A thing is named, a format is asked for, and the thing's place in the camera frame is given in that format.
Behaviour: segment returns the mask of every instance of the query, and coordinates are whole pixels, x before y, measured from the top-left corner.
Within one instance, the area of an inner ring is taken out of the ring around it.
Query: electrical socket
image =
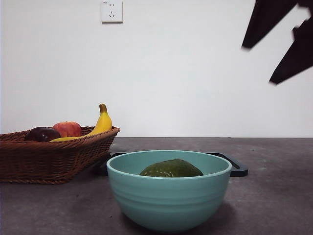
[[[123,1],[103,0],[101,2],[101,22],[102,23],[122,23],[123,22]]]

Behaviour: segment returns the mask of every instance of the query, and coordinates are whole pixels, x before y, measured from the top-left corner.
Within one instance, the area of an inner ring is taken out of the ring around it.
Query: gray countertop
[[[115,138],[111,152],[219,152],[248,166],[231,177],[224,202],[184,235],[313,234],[313,139]],[[63,185],[0,183],[2,235],[147,235],[115,202],[104,166]]]

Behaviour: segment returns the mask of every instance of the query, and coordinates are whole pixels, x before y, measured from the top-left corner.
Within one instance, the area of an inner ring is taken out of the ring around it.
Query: white wall
[[[73,120],[104,102],[120,137],[313,137],[313,68],[274,86],[295,7],[250,52],[254,0],[1,1],[1,132]]]

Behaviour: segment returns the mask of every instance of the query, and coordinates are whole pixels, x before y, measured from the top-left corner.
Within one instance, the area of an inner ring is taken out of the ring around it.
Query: plum
[[[35,127],[31,129],[25,136],[25,141],[49,142],[53,139],[60,138],[61,135],[50,127]]]

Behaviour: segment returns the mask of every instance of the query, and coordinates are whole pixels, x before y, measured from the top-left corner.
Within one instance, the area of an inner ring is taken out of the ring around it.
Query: red apple
[[[74,121],[58,122],[52,129],[59,132],[61,137],[76,137],[82,135],[82,127]]]

